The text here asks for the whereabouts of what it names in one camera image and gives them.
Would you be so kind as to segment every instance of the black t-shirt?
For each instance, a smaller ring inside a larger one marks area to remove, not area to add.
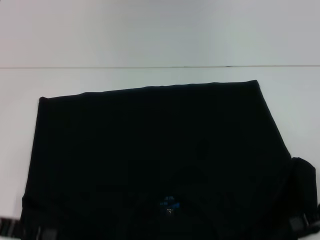
[[[77,240],[231,239],[271,210],[292,162],[257,81],[42,97],[21,220]]]

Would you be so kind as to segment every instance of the white table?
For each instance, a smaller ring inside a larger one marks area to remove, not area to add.
[[[291,155],[320,170],[320,67],[307,67],[320,64],[319,7],[314,0],[0,1],[0,216],[20,217],[42,96],[258,80]]]

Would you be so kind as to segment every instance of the garment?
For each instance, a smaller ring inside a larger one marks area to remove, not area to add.
[[[289,240],[289,217],[317,210],[315,188],[257,81],[42,97],[21,221],[71,240],[174,229],[174,239]],[[168,196],[179,203],[170,220],[159,214]]]

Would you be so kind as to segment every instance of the white background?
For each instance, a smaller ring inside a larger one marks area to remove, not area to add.
[[[20,217],[42,96],[258,80],[291,155],[320,170],[319,7],[317,0],[1,0],[0,216]]]

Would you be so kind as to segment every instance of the black fabric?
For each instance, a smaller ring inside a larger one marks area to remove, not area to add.
[[[21,221],[60,239],[295,239],[288,215],[317,205],[296,162],[257,81],[42,97]]]

